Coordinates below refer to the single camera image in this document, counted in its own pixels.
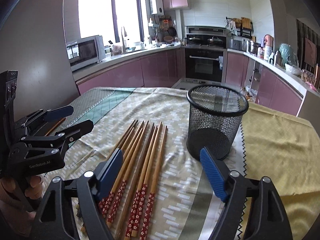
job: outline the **bamboo chopstick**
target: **bamboo chopstick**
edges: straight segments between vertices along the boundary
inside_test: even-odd
[[[150,195],[149,195],[149,198],[148,198],[146,213],[144,215],[144,220],[143,220],[143,224],[142,224],[142,229],[141,229],[139,240],[146,240],[147,239],[150,217],[151,217],[151,213],[152,213],[153,204],[154,204],[154,201],[155,201],[155,195],[156,195],[156,189],[157,189],[157,185],[158,185],[160,169],[161,169],[161,166],[162,166],[162,160],[163,160],[163,155],[164,155],[164,147],[165,147],[165,140],[167,138],[167,131],[168,131],[168,128],[165,127],[164,128],[163,137],[162,137],[160,152],[159,152],[159,155],[158,155],[158,158],[157,158],[157,162],[156,162],[156,169],[155,169],[155,172],[153,173],[153,177],[152,177]]]
[[[128,183],[128,179],[129,179],[129,176],[131,174],[131,171],[133,169],[133,166],[135,164],[135,160],[136,160],[136,157],[138,156],[138,153],[139,153],[139,150],[140,150],[140,147],[141,147],[141,144],[143,142],[143,139],[144,139],[144,135],[146,133],[146,130],[147,130],[147,127],[148,127],[148,124],[149,124],[149,121],[146,122],[143,130],[142,130],[142,133],[139,137],[139,141],[137,143],[137,146],[135,147],[135,150],[130,158],[130,162],[128,164],[128,167],[127,167],[127,170],[125,171],[124,173],[124,176],[123,176],[123,179],[122,179],[122,183],[121,183],[121,186],[120,188],[118,189],[118,192],[117,192],[117,195],[116,195],[116,200],[113,202],[112,206],[111,206],[111,212],[110,212],[110,215],[108,217],[108,222],[107,222],[107,225],[108,227],[111,226],[111,224],[113,223],[113,220],[115,219],[115,216],[117,214],[117,211],[118,211],[118,208],[119,208],[119,204],[121,202],[121,199],[122,199],[122,196],[123,196],[123,193],[125,191],[125,188],[127,186],[127,183]]]
[[[136,213],[137,213],[137,209],[138,209],[138,205],[139,205],[142,185],[143,185],[144,178],[145,178],[145,175],[146,175],[146,171],[147,171],[147,168],[148,168],[148,163],[149,163],[149,160],[150,160],[150,155],[151,155],[152,147],[153,147],[153,144],[154,144],[154,141],[155,141],[155,138],[156,138],[157,131],[158,131],[158,126],[156,126],[154,131],[153,131],[152,138],[151,138],[151,141],[150,141],[149,147],[148,147],[147,156],[146,156],[146,158],[144,160],[144,163],[143,163],[143,168],[142,168],[142,171],[141,171],[141,174],[140,174],[140,178],[139,178],[139,182],[138,182],[138,186],[137,186],[137,190],[136,190],[136,195],[135,195],[133,203],[132,203],[132,208],[131,208],[131,212],[130,212],[130,218],[129,218],[127,229],[126,229],[126,233],[125,233],[125,239],[130,239],[132,230],[134,230],[134,229],[137,230],[137,228],[133,227],[133,223],[134,223],[134,220],[136,218]]]
[[[121,217],[120,217],[120,220],[119,220],[119,223],[118,223],[118,227],[117,227],[116,234],[115,234],[115,240],[120,240],[120,238],[121,238],[121,234],[123,232],[124,222],[125,222],[125,219],[127,217],[127,212],[128,212],[128,210],[129,210],[129,208],[131,206],[131,201],[132,201],[132,198],[133,198],[133,194],[135,193],[135,185],[137,184],[137,182],[139,180],[140,171],[141,171],[141,169],[143,167],[143,164],[144,164],[144,162],[145,162],[145,160],[147,158],[146,155],[147,155],[147,152],[148,152],[148,149],[149,149],[149,145],[150,145],[151,139],[153,137],[154,130],[156,129],[154,127],[154,125],[155,124],[153,123],[152,126],[151,126],[151,129],[149,131],[147,140],[146,140],[146,142],[145,142],[145,144],[143,146],[142,154],[141,154],[141,156],[139,158],[139,162],[138,162],[136,171],[134,173],[134,177],[133,177],[132,182],[131,182],[131,187],[130,187],[127,199],[125,200],[125,204],[124,204],[124,207],[123,207],[123,210],[122,210],[122,213],[121,213]]]
[[[129,143],[131,142],[131,139],[132,139],[133,135],[134,135],[134,126],[131,127],[131,129],[129,130],[129,135],[128,135],[128,137],[126,138],[125,142],[123,143],[123,145],[122,145],[122,147],[121,147],[122,155],[123,155],[123,153],[126,151]]]
[[[115,144],[115,146],[113,147],[113,149],[111,150],[111,155],[114,153],[114,151],[118,148],[118,147],[122,147],[122,145],[124,144],[124,138],[128,138],[129,137],[129,131],[130,129],[134,129],[134,127],[136,126],[138,120],[133,120],[133,122],[130,124],[130,126],[127,128],[127,130],[123,133],[122,137],[118,140],[118,142]],[[101,213],[103,212],[103,208],[105,206],[107,198],[103,198],[100,202],[99,202],[99,208]]]
[[[144,182],[143,182],[143,186],[142,186],[142,189],[141,189],[141,195],[140,195],[140,200],[139,200],[139,205],[138,205],[138,212],[136,213],[136,218],[135,218],[134,223],[133,223],[133,228],[134,229],[132,230],[132,233],[131,233],[131,236],[133,236],[133,237],[136,237],[137,234],[138,234],[140,219],[141,219],[141,216],[142,216],[142,209],[143,209],[143,205],[144,205],[144,202],[145,202],[145,199],[146,199],[148,181],[149,181],[151,169],[152,169],[152,166],[153,166],[153,159],[154,159],[154,156],[156,155],[156,151],[157,151],[157,148],[158,148],[158,139],[159,139],[159,136],[160,136],[160,133],[161,133],[161,128],[162,128],[162,122],[160,122],[160,124],[159,124],[159,129],[157,131],[156,138],[155,138],[155,141],[154,141],[153,146],[152,146],[152,151],[151,151],[150,160],[149,160],[149,163],[148,163],[148,168],[147,168],[146,175],[145,175]]]
[[[140,126],[139,126],[139,128],[137,130],[137,132],[138,132],[137,136],[134,136],[133,139],[132,139],[132,140],[134,140],[134,142],[133,142],[133,145],[130,147],[130,151],[129,151],[128,155],[127,155],[128,158],[126,158],[126,160],[123,162],[122,167],[121,167],[121,169],[120,169],[120,171],[118,173],[116,181],[113,184],[113,187],[112,187],[112,189],[111,189],[111,191],[109,193],[108,198],[106,200],[102,200],[101,201],[101,202],[104,202],[104,206],[102,208],[102,215],[103,215],[104,218],[107,216],[107,213],[109,211],[109,208],[111,206],[113,198],[115,197],[115,192],[117,191],[118,186],[120,184],[120,180],[122,179],[122,176],[124,175],[124,172],[127,169],[127,166],[129,164],[130,158],[131,158],[131,156],[132,156],[132,154],[133,154],[133,152],[135,150],[135,147],[136,147],[136,145],[138,143],[139,137],[140,137],[140,135],[142,133],[142,129],[141,128],[142,128],[143,124],[144,124],[144,122],[142,122],[140,124]]]
[[[132,145],[133,145],[135,139],[137,138],[137,136],[138,136],[138,134],[139,134],[139,132],[140,132],[140,129],[142,129],[143,125],[144,125],[144,122],[142,122],[142,123],[139,125],[136,133],[134,134],[133,138],[131,139],[131,141],[130,141],[128,147],[127,147],[127,150],[123,153],[123,162],[124,162],[125,159],[127,158],[129,152],[132,150]]]
[[[127,135],[129,135],[129,130],[132,126],[135,125],[137,121],[136,120],[133,120],[133,122],[130,124],[130,126],[127,128],[127,130],[123,133],[122,137],[118,140],[118,142],[115,144],[115,146],[112,148],[111,150],[111,154],[113,154],[113,152],[118,148],[118,146],[120,145],[120,143],[123,141],[124,137]]]

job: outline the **water heater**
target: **water heater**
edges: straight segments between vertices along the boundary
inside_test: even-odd
[[[164,15],[162,0],[150,0],[150,8],[151,14]]]

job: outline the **black mesh cup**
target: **black mesh cup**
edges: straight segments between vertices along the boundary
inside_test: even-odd
[[[200,160],[200,150],[207,147],[218,159],[230,152],[248,101],[237,91],[216,85],[194,87],[187,93],[190,102],[187,148]]]

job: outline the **finger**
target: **finger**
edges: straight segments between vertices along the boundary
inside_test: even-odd
[[[31,176],[30,179],[30,186],[31,187],[36,187],[37,185],[39,185],[41,182],[41,177],[39,176]]]
[[[32,197],[34,195],[36,195],[38,192],[42,192],[42,184],[38,184],[37,186],[35,187],[28,187],[24,194],[26,197]]]
[[[31,198],[31,199],[38,199],[38,198],[40,198],[41,196],[42,196],[42,190],[39,191],[37,194],[31,196],[30,198]]]
[[[9,193],[12,193],[16,188],[16,184],[13,178],[2,178],[1,183],[4,189]]]

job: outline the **sink faucet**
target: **sink faucet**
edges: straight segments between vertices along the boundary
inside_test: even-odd
[[[124,45],[124,37],[127,37],[127,32],[125,31],[124,26],[121,27],[121,39],[122,39],[122,53],[126,53],[126,46]]]

